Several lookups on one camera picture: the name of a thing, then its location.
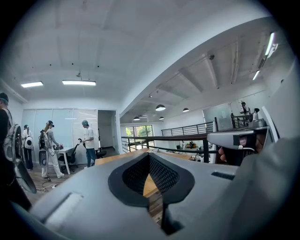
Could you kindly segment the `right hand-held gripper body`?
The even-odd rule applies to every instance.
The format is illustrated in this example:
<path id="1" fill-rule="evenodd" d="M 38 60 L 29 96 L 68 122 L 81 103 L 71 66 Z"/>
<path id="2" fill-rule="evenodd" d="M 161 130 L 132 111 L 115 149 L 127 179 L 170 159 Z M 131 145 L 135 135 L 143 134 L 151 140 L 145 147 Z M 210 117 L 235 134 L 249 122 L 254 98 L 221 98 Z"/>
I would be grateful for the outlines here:
<path id="1" fill-rule="evenodd" d="M 248 115 L 231 116 L 232 128 L 224 131 L 216 131 L 207 135 L 207 140 L 214 147 L 215 153 L 212 163 L 240 166 L 246 156 L 255 153 L 256 135 L 266 135 L 264 147 L 279 140 L 276 127 L 266 108 L 255 108 Z M 249 136 L 250 141 L 246 146 L 240 144 L 240 138 Z M 223 147 L 227 162 L 220 160 L 218 150 Z"/>

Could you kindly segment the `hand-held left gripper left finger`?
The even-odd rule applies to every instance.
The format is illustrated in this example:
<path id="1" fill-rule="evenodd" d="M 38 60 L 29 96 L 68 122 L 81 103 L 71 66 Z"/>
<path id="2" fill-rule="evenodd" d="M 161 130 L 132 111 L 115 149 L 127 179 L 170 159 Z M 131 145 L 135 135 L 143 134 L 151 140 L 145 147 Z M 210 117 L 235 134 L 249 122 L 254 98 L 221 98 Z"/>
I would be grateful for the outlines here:
<path id="1" fill-rule="evenodd" d="M 133 162 L 126 157 L 82 170 L 50 191 L 29 211 L 33 232 L 48 240 L 164 239 L 149 200 L 113 173 Z"/>

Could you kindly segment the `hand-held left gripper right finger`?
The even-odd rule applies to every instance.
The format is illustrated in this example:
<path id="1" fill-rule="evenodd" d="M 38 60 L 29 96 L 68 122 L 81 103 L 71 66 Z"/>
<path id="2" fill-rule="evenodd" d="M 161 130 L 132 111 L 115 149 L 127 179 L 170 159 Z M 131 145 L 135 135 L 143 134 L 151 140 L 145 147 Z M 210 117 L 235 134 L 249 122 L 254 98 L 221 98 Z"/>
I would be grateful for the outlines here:
<path id="1" fill-rule="evenodd" d="M 149 229 L 150 240 L 191 239 L 240 240 L 241 220 L 235 213 L 241 188 L 235 183 L 239 167 L 183 160 L 163 154 L 149 154 L 150 165 L 160 167 L 150 175 L 158 184 L 171 186 L 163 196 L 163 225 L 175 231 Z"/>

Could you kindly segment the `person's right hand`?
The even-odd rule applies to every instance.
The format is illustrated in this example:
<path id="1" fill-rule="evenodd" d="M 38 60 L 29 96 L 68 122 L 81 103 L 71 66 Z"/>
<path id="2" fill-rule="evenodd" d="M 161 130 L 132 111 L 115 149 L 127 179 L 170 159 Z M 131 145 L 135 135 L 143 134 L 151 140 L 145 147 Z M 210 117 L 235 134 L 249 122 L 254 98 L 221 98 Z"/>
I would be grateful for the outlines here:
<path id="1" fill-rule="evenodd" d="M 260 153 L 262 151 L 262 149 L 264 147 L 265 138 L 266 138 L 266 135 L 263 135 L 263 134 L 257 134 L 256 135 L 255 153 Z M 250 141 L 249 139 L 250 139 L 249 136 L 241 137 L 240 138 L 240 144 L 242 146 L 246 146 L 247 143 Z M 227 162 L 226 155 L 224 153 L 223 147 L 221 147 L 218 150 L 218 153 L 220 155 L 220 160 L 223 161 L 223 162 Z"/>

